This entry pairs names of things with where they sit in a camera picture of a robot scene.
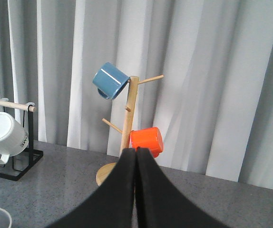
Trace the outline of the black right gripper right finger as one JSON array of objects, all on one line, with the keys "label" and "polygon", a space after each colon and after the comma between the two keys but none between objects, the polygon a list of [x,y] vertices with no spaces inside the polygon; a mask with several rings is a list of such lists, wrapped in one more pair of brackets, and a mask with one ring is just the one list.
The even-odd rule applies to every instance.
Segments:
[{"label": "black right gripper right finger", "polygon": [[140,228],[226,228],[187,199],[147,148],[137,149],[136,211]]}]

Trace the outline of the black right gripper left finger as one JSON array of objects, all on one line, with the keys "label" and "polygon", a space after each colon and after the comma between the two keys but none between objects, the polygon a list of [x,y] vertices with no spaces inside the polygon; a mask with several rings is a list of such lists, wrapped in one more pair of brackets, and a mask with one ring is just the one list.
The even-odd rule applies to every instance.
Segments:
[{"label": "black right gripper left finger", "polygon": [[124,149],[105,181],[50,228],[129,228],[134,205],[136,151]]}]

